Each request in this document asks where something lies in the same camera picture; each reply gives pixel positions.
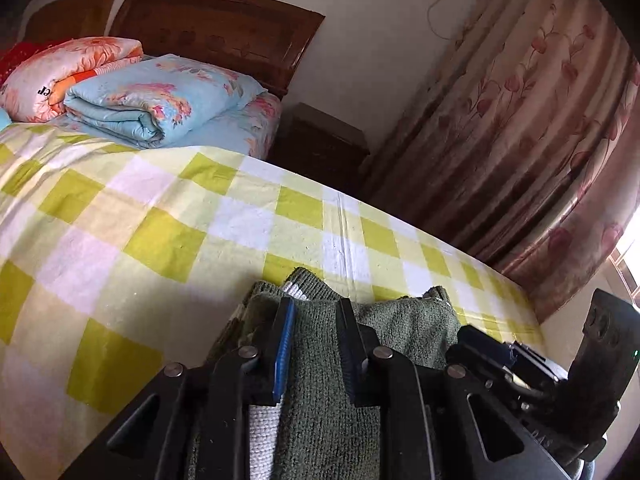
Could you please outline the yellow checkered bed sheet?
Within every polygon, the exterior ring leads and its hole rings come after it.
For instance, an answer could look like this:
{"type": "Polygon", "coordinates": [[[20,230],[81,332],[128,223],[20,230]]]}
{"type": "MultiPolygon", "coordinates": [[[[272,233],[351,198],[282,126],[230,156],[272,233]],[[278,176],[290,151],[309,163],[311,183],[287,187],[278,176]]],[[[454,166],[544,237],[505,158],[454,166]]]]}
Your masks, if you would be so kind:
{"type": "Polygon", "coordinates": [[[524,292],[359,200],[222,148],[1,133],[1,442],[54,479],[171,361],[200,364],[250,285],[303,266],[359,302],[440,285],[461,322],[544,344],[524,292]]]}

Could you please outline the blue floral folded quilt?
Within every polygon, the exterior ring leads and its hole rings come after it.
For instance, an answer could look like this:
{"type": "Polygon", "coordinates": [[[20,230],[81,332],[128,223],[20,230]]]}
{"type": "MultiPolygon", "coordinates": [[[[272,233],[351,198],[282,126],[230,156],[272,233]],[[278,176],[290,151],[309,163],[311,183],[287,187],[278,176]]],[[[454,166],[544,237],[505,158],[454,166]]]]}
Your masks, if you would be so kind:
{"type": "Polygon", "coordinates": [[[159,148],[266,92],[251,76],[165,54],[78,82],[63,104],[78,122],[159,148]]]}

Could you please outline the dark wooden headboard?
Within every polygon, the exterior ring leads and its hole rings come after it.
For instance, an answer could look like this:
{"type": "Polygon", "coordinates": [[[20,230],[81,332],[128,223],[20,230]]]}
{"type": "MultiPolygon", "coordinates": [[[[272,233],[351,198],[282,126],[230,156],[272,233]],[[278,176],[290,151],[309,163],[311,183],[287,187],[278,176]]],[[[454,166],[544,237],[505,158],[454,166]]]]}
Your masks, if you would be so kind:
{"type": "Polygon", "coordinates": [[[110,34],[251,76],[282,99],[323,21],[277,0],[125,0],[110,34]]]}

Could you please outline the pink floral curtain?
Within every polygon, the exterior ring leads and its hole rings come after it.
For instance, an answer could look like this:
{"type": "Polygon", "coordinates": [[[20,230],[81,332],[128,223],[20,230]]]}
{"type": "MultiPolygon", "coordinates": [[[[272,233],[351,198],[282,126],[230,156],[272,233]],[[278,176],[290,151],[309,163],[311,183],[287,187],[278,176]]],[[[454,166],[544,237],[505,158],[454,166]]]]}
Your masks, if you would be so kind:
{"type": "Polygon", "coordinates": [[[477,0],[367,163],[363,195],[550,318],[638,209],[638,56],[601,0],[477,0]]]}

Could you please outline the dark wooden nightstand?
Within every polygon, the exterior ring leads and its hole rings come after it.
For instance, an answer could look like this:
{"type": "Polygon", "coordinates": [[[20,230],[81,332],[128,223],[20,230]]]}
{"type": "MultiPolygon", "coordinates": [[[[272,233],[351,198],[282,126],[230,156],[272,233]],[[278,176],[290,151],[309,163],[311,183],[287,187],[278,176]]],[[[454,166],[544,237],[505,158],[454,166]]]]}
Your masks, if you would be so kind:
{"type": "Polygon", "coordinates": [[[364,133],[304,103],[295,105],[269,150],[268,162],[351,196],[370,155],[364,133]]]}

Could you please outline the pink orange floral folded quilt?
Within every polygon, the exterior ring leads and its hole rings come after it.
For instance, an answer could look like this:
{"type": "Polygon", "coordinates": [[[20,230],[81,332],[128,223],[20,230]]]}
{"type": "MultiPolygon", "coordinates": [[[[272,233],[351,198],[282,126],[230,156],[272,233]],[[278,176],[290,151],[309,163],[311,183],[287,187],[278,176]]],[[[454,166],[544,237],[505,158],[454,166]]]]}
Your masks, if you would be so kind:
{"type": "Polygon", "coordinates": [[[66,91],[85,79],[140,62],[135,39],[84,37],[38,52],[1,85],[1,107],[16,122],[47,122],[64,112],[66,91]]]}

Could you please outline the red patterned cloth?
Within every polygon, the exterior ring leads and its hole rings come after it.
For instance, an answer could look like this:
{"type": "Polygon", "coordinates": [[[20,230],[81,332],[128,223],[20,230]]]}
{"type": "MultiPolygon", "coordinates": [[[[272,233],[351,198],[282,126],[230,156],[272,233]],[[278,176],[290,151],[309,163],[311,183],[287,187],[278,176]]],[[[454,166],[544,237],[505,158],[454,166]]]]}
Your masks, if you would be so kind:
{"type": "Polygon", "coordinates": [[[55,41],[29,42],[21,41],[0,54],[0,84],[4,84],[9,76],[33,55],[55,45],[55,41]]]}

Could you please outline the green and white knit sweater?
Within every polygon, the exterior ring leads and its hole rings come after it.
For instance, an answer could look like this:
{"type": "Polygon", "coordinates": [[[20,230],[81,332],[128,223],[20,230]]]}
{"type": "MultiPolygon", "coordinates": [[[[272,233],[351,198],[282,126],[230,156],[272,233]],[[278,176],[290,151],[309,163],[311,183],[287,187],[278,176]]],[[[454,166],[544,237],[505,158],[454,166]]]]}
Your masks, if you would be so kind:
{"type": "MultiPolygon", "coordinates": [[[[299,266],[280,286],[255,282],[209,350],[206,364],[256,341],[283,297],[296,305],[288,385],[277,405],[248,411],[250,478],[378,478],[380,412],[355,408],[348,400],[335,323],[341,296],[316,274],[299,266]]],[[[436,370],[445,367],[445,352],[460,328],[442,286],[416,297],[354,304],[352,310],[382,344],[436,370]]]]}

